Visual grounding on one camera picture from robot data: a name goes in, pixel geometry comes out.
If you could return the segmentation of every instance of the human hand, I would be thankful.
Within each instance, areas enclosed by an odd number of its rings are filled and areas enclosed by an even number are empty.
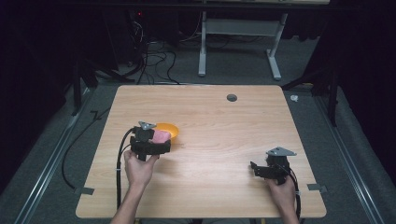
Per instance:
[[[274,179],[265,179],[271,190],[274,203],[278,208],[294,209],[296,191],[290,176],[286,177],[286,182],[278,185]]]
[[[287,176],[286,182],[282,185],[277,185],[274,179],[266,179],[265,181],[270,187],[271,195],[282,216],[283,223],[299,223],[294,209],[296,191],[291,177]]]
[[[130,187],[145,188],[152,177],[152,170],[160,155],[153,155],[147,161],[140,161],[132,150],[124,152],[125,171]]]

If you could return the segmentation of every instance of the hand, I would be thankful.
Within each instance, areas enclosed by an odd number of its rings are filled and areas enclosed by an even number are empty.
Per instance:
[[[286,182],[282,185],[277,185],[274,179],[265,179],[265,181],[270,187],[274,203],[278,208],[294,207],[296,191],[290,176],[286,177]]]
[[[111,223],[133,223],[137,206],[152,177],[152,170],[159,155],[151,156],[148,161],[140,161],[132,150],[124,152],[125,171],[129,188]]]
[[[140,161],[132,150],[124,152],[125,171],[130,187],[145,188],[152,177],[152,170],[160,155],[151,156],[148,161]]]
[[[296,191],[291,177],[287,176],[286,182],[282,185],[277,185],[274,179],[265,179],[265,181],[270,187],[271,195],[273,197],[274,203],[279,209],[283,223],[299,223],[294,209]]]

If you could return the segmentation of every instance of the wooden table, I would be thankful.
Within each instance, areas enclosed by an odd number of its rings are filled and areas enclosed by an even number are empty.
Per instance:
[[[228,94],[237,100],[228,101]],[[94,192],[81,195],[79,217],[116,213],[120,141],[139,120],[174,123],[179,135],[156,162],[137,217],[279,217],[249,164],[266,165],[265,152],[274,147],[297,153],[289,162],[302,192],[302,217],[325,216],[320,193],[307,187],[316,180],[278,86],[121,86],[85,183]],[[121,178],[124,194],[124,172]]]

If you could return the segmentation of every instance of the metal bracket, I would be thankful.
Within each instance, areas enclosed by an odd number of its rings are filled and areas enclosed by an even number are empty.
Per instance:
[[[157,124],[146,123],[145,121],[139,121],[139,124],[145,131],[157,127]]]
[[[95,189],[81,188],[81,189],[76,189],[74,193],[77,195],[81,195],[81,194],[93,195],[94,191],[95,191]]]
[[[266,152],[269,156],[295,156],[297,153],[287,150],[283,147],[275,147]]]
[[[309,190],[318,190],[321,194],[327,192],[326,186],[320,184],[307,184]]]

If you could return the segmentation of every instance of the table leg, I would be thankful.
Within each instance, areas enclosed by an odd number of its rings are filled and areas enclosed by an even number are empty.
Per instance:
[[[206,75],[206,12],[202,12],[201,51],[199,53],[198,76]]]
[[[280,37],[282,36],[283,29],[285,28],[287,17],[288,17],[287,13],[282,14],[282,18],[280,19],[279,25],[277,26],[277,29],[276,29],[274,45],[271,49],[267,50],[268,62],[271,66],[271,71],[273,73],[273,77],[275,80],[281,79],[279,68],[277,67],[277,63],[276,63],[276,59],[275,59],[275,53],[276,53],[277,46],[279,45],[279,41],[280,41]]]

